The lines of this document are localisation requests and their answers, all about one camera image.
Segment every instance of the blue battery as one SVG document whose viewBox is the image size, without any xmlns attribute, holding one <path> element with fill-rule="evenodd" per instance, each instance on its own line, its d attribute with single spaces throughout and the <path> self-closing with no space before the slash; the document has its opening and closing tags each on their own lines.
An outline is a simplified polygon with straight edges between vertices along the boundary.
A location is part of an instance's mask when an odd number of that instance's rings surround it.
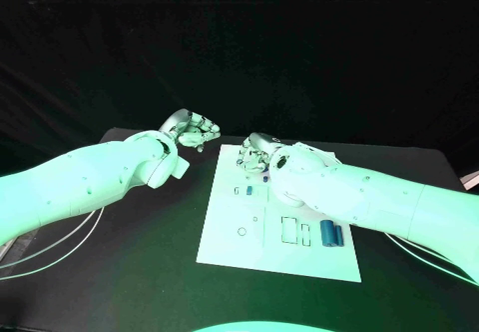
<svg viewBox="0 0 479 332">
<path fill-rule="evenodd" d="M 341 227 L 341 225 L 335 226 L 335 231 L 337 231 L 338 247 L 344 247 L 345 246 L 345 242 L 342 240 L 342 227 Z"/>
<path fill-rule="evenodd" d="M 325 247 L 337 247 L 338 239 L 337 239 L 337 231 L 335 224 L 331 220 L 322 220 L 322 245 Z"/>
</svg>

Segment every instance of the black curtain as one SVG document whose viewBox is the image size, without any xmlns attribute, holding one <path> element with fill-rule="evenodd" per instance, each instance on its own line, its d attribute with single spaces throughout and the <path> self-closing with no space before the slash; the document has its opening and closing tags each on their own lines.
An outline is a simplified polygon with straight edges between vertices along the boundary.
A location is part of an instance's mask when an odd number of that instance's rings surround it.
<svg viewBox="0 0 479 332">
<path fill-rule="evenodd" d="M 479 14 L 449 3 L 0 5 L 2 174 L 158 129 L 440 149 L 479 169 Z"/>
</svg>

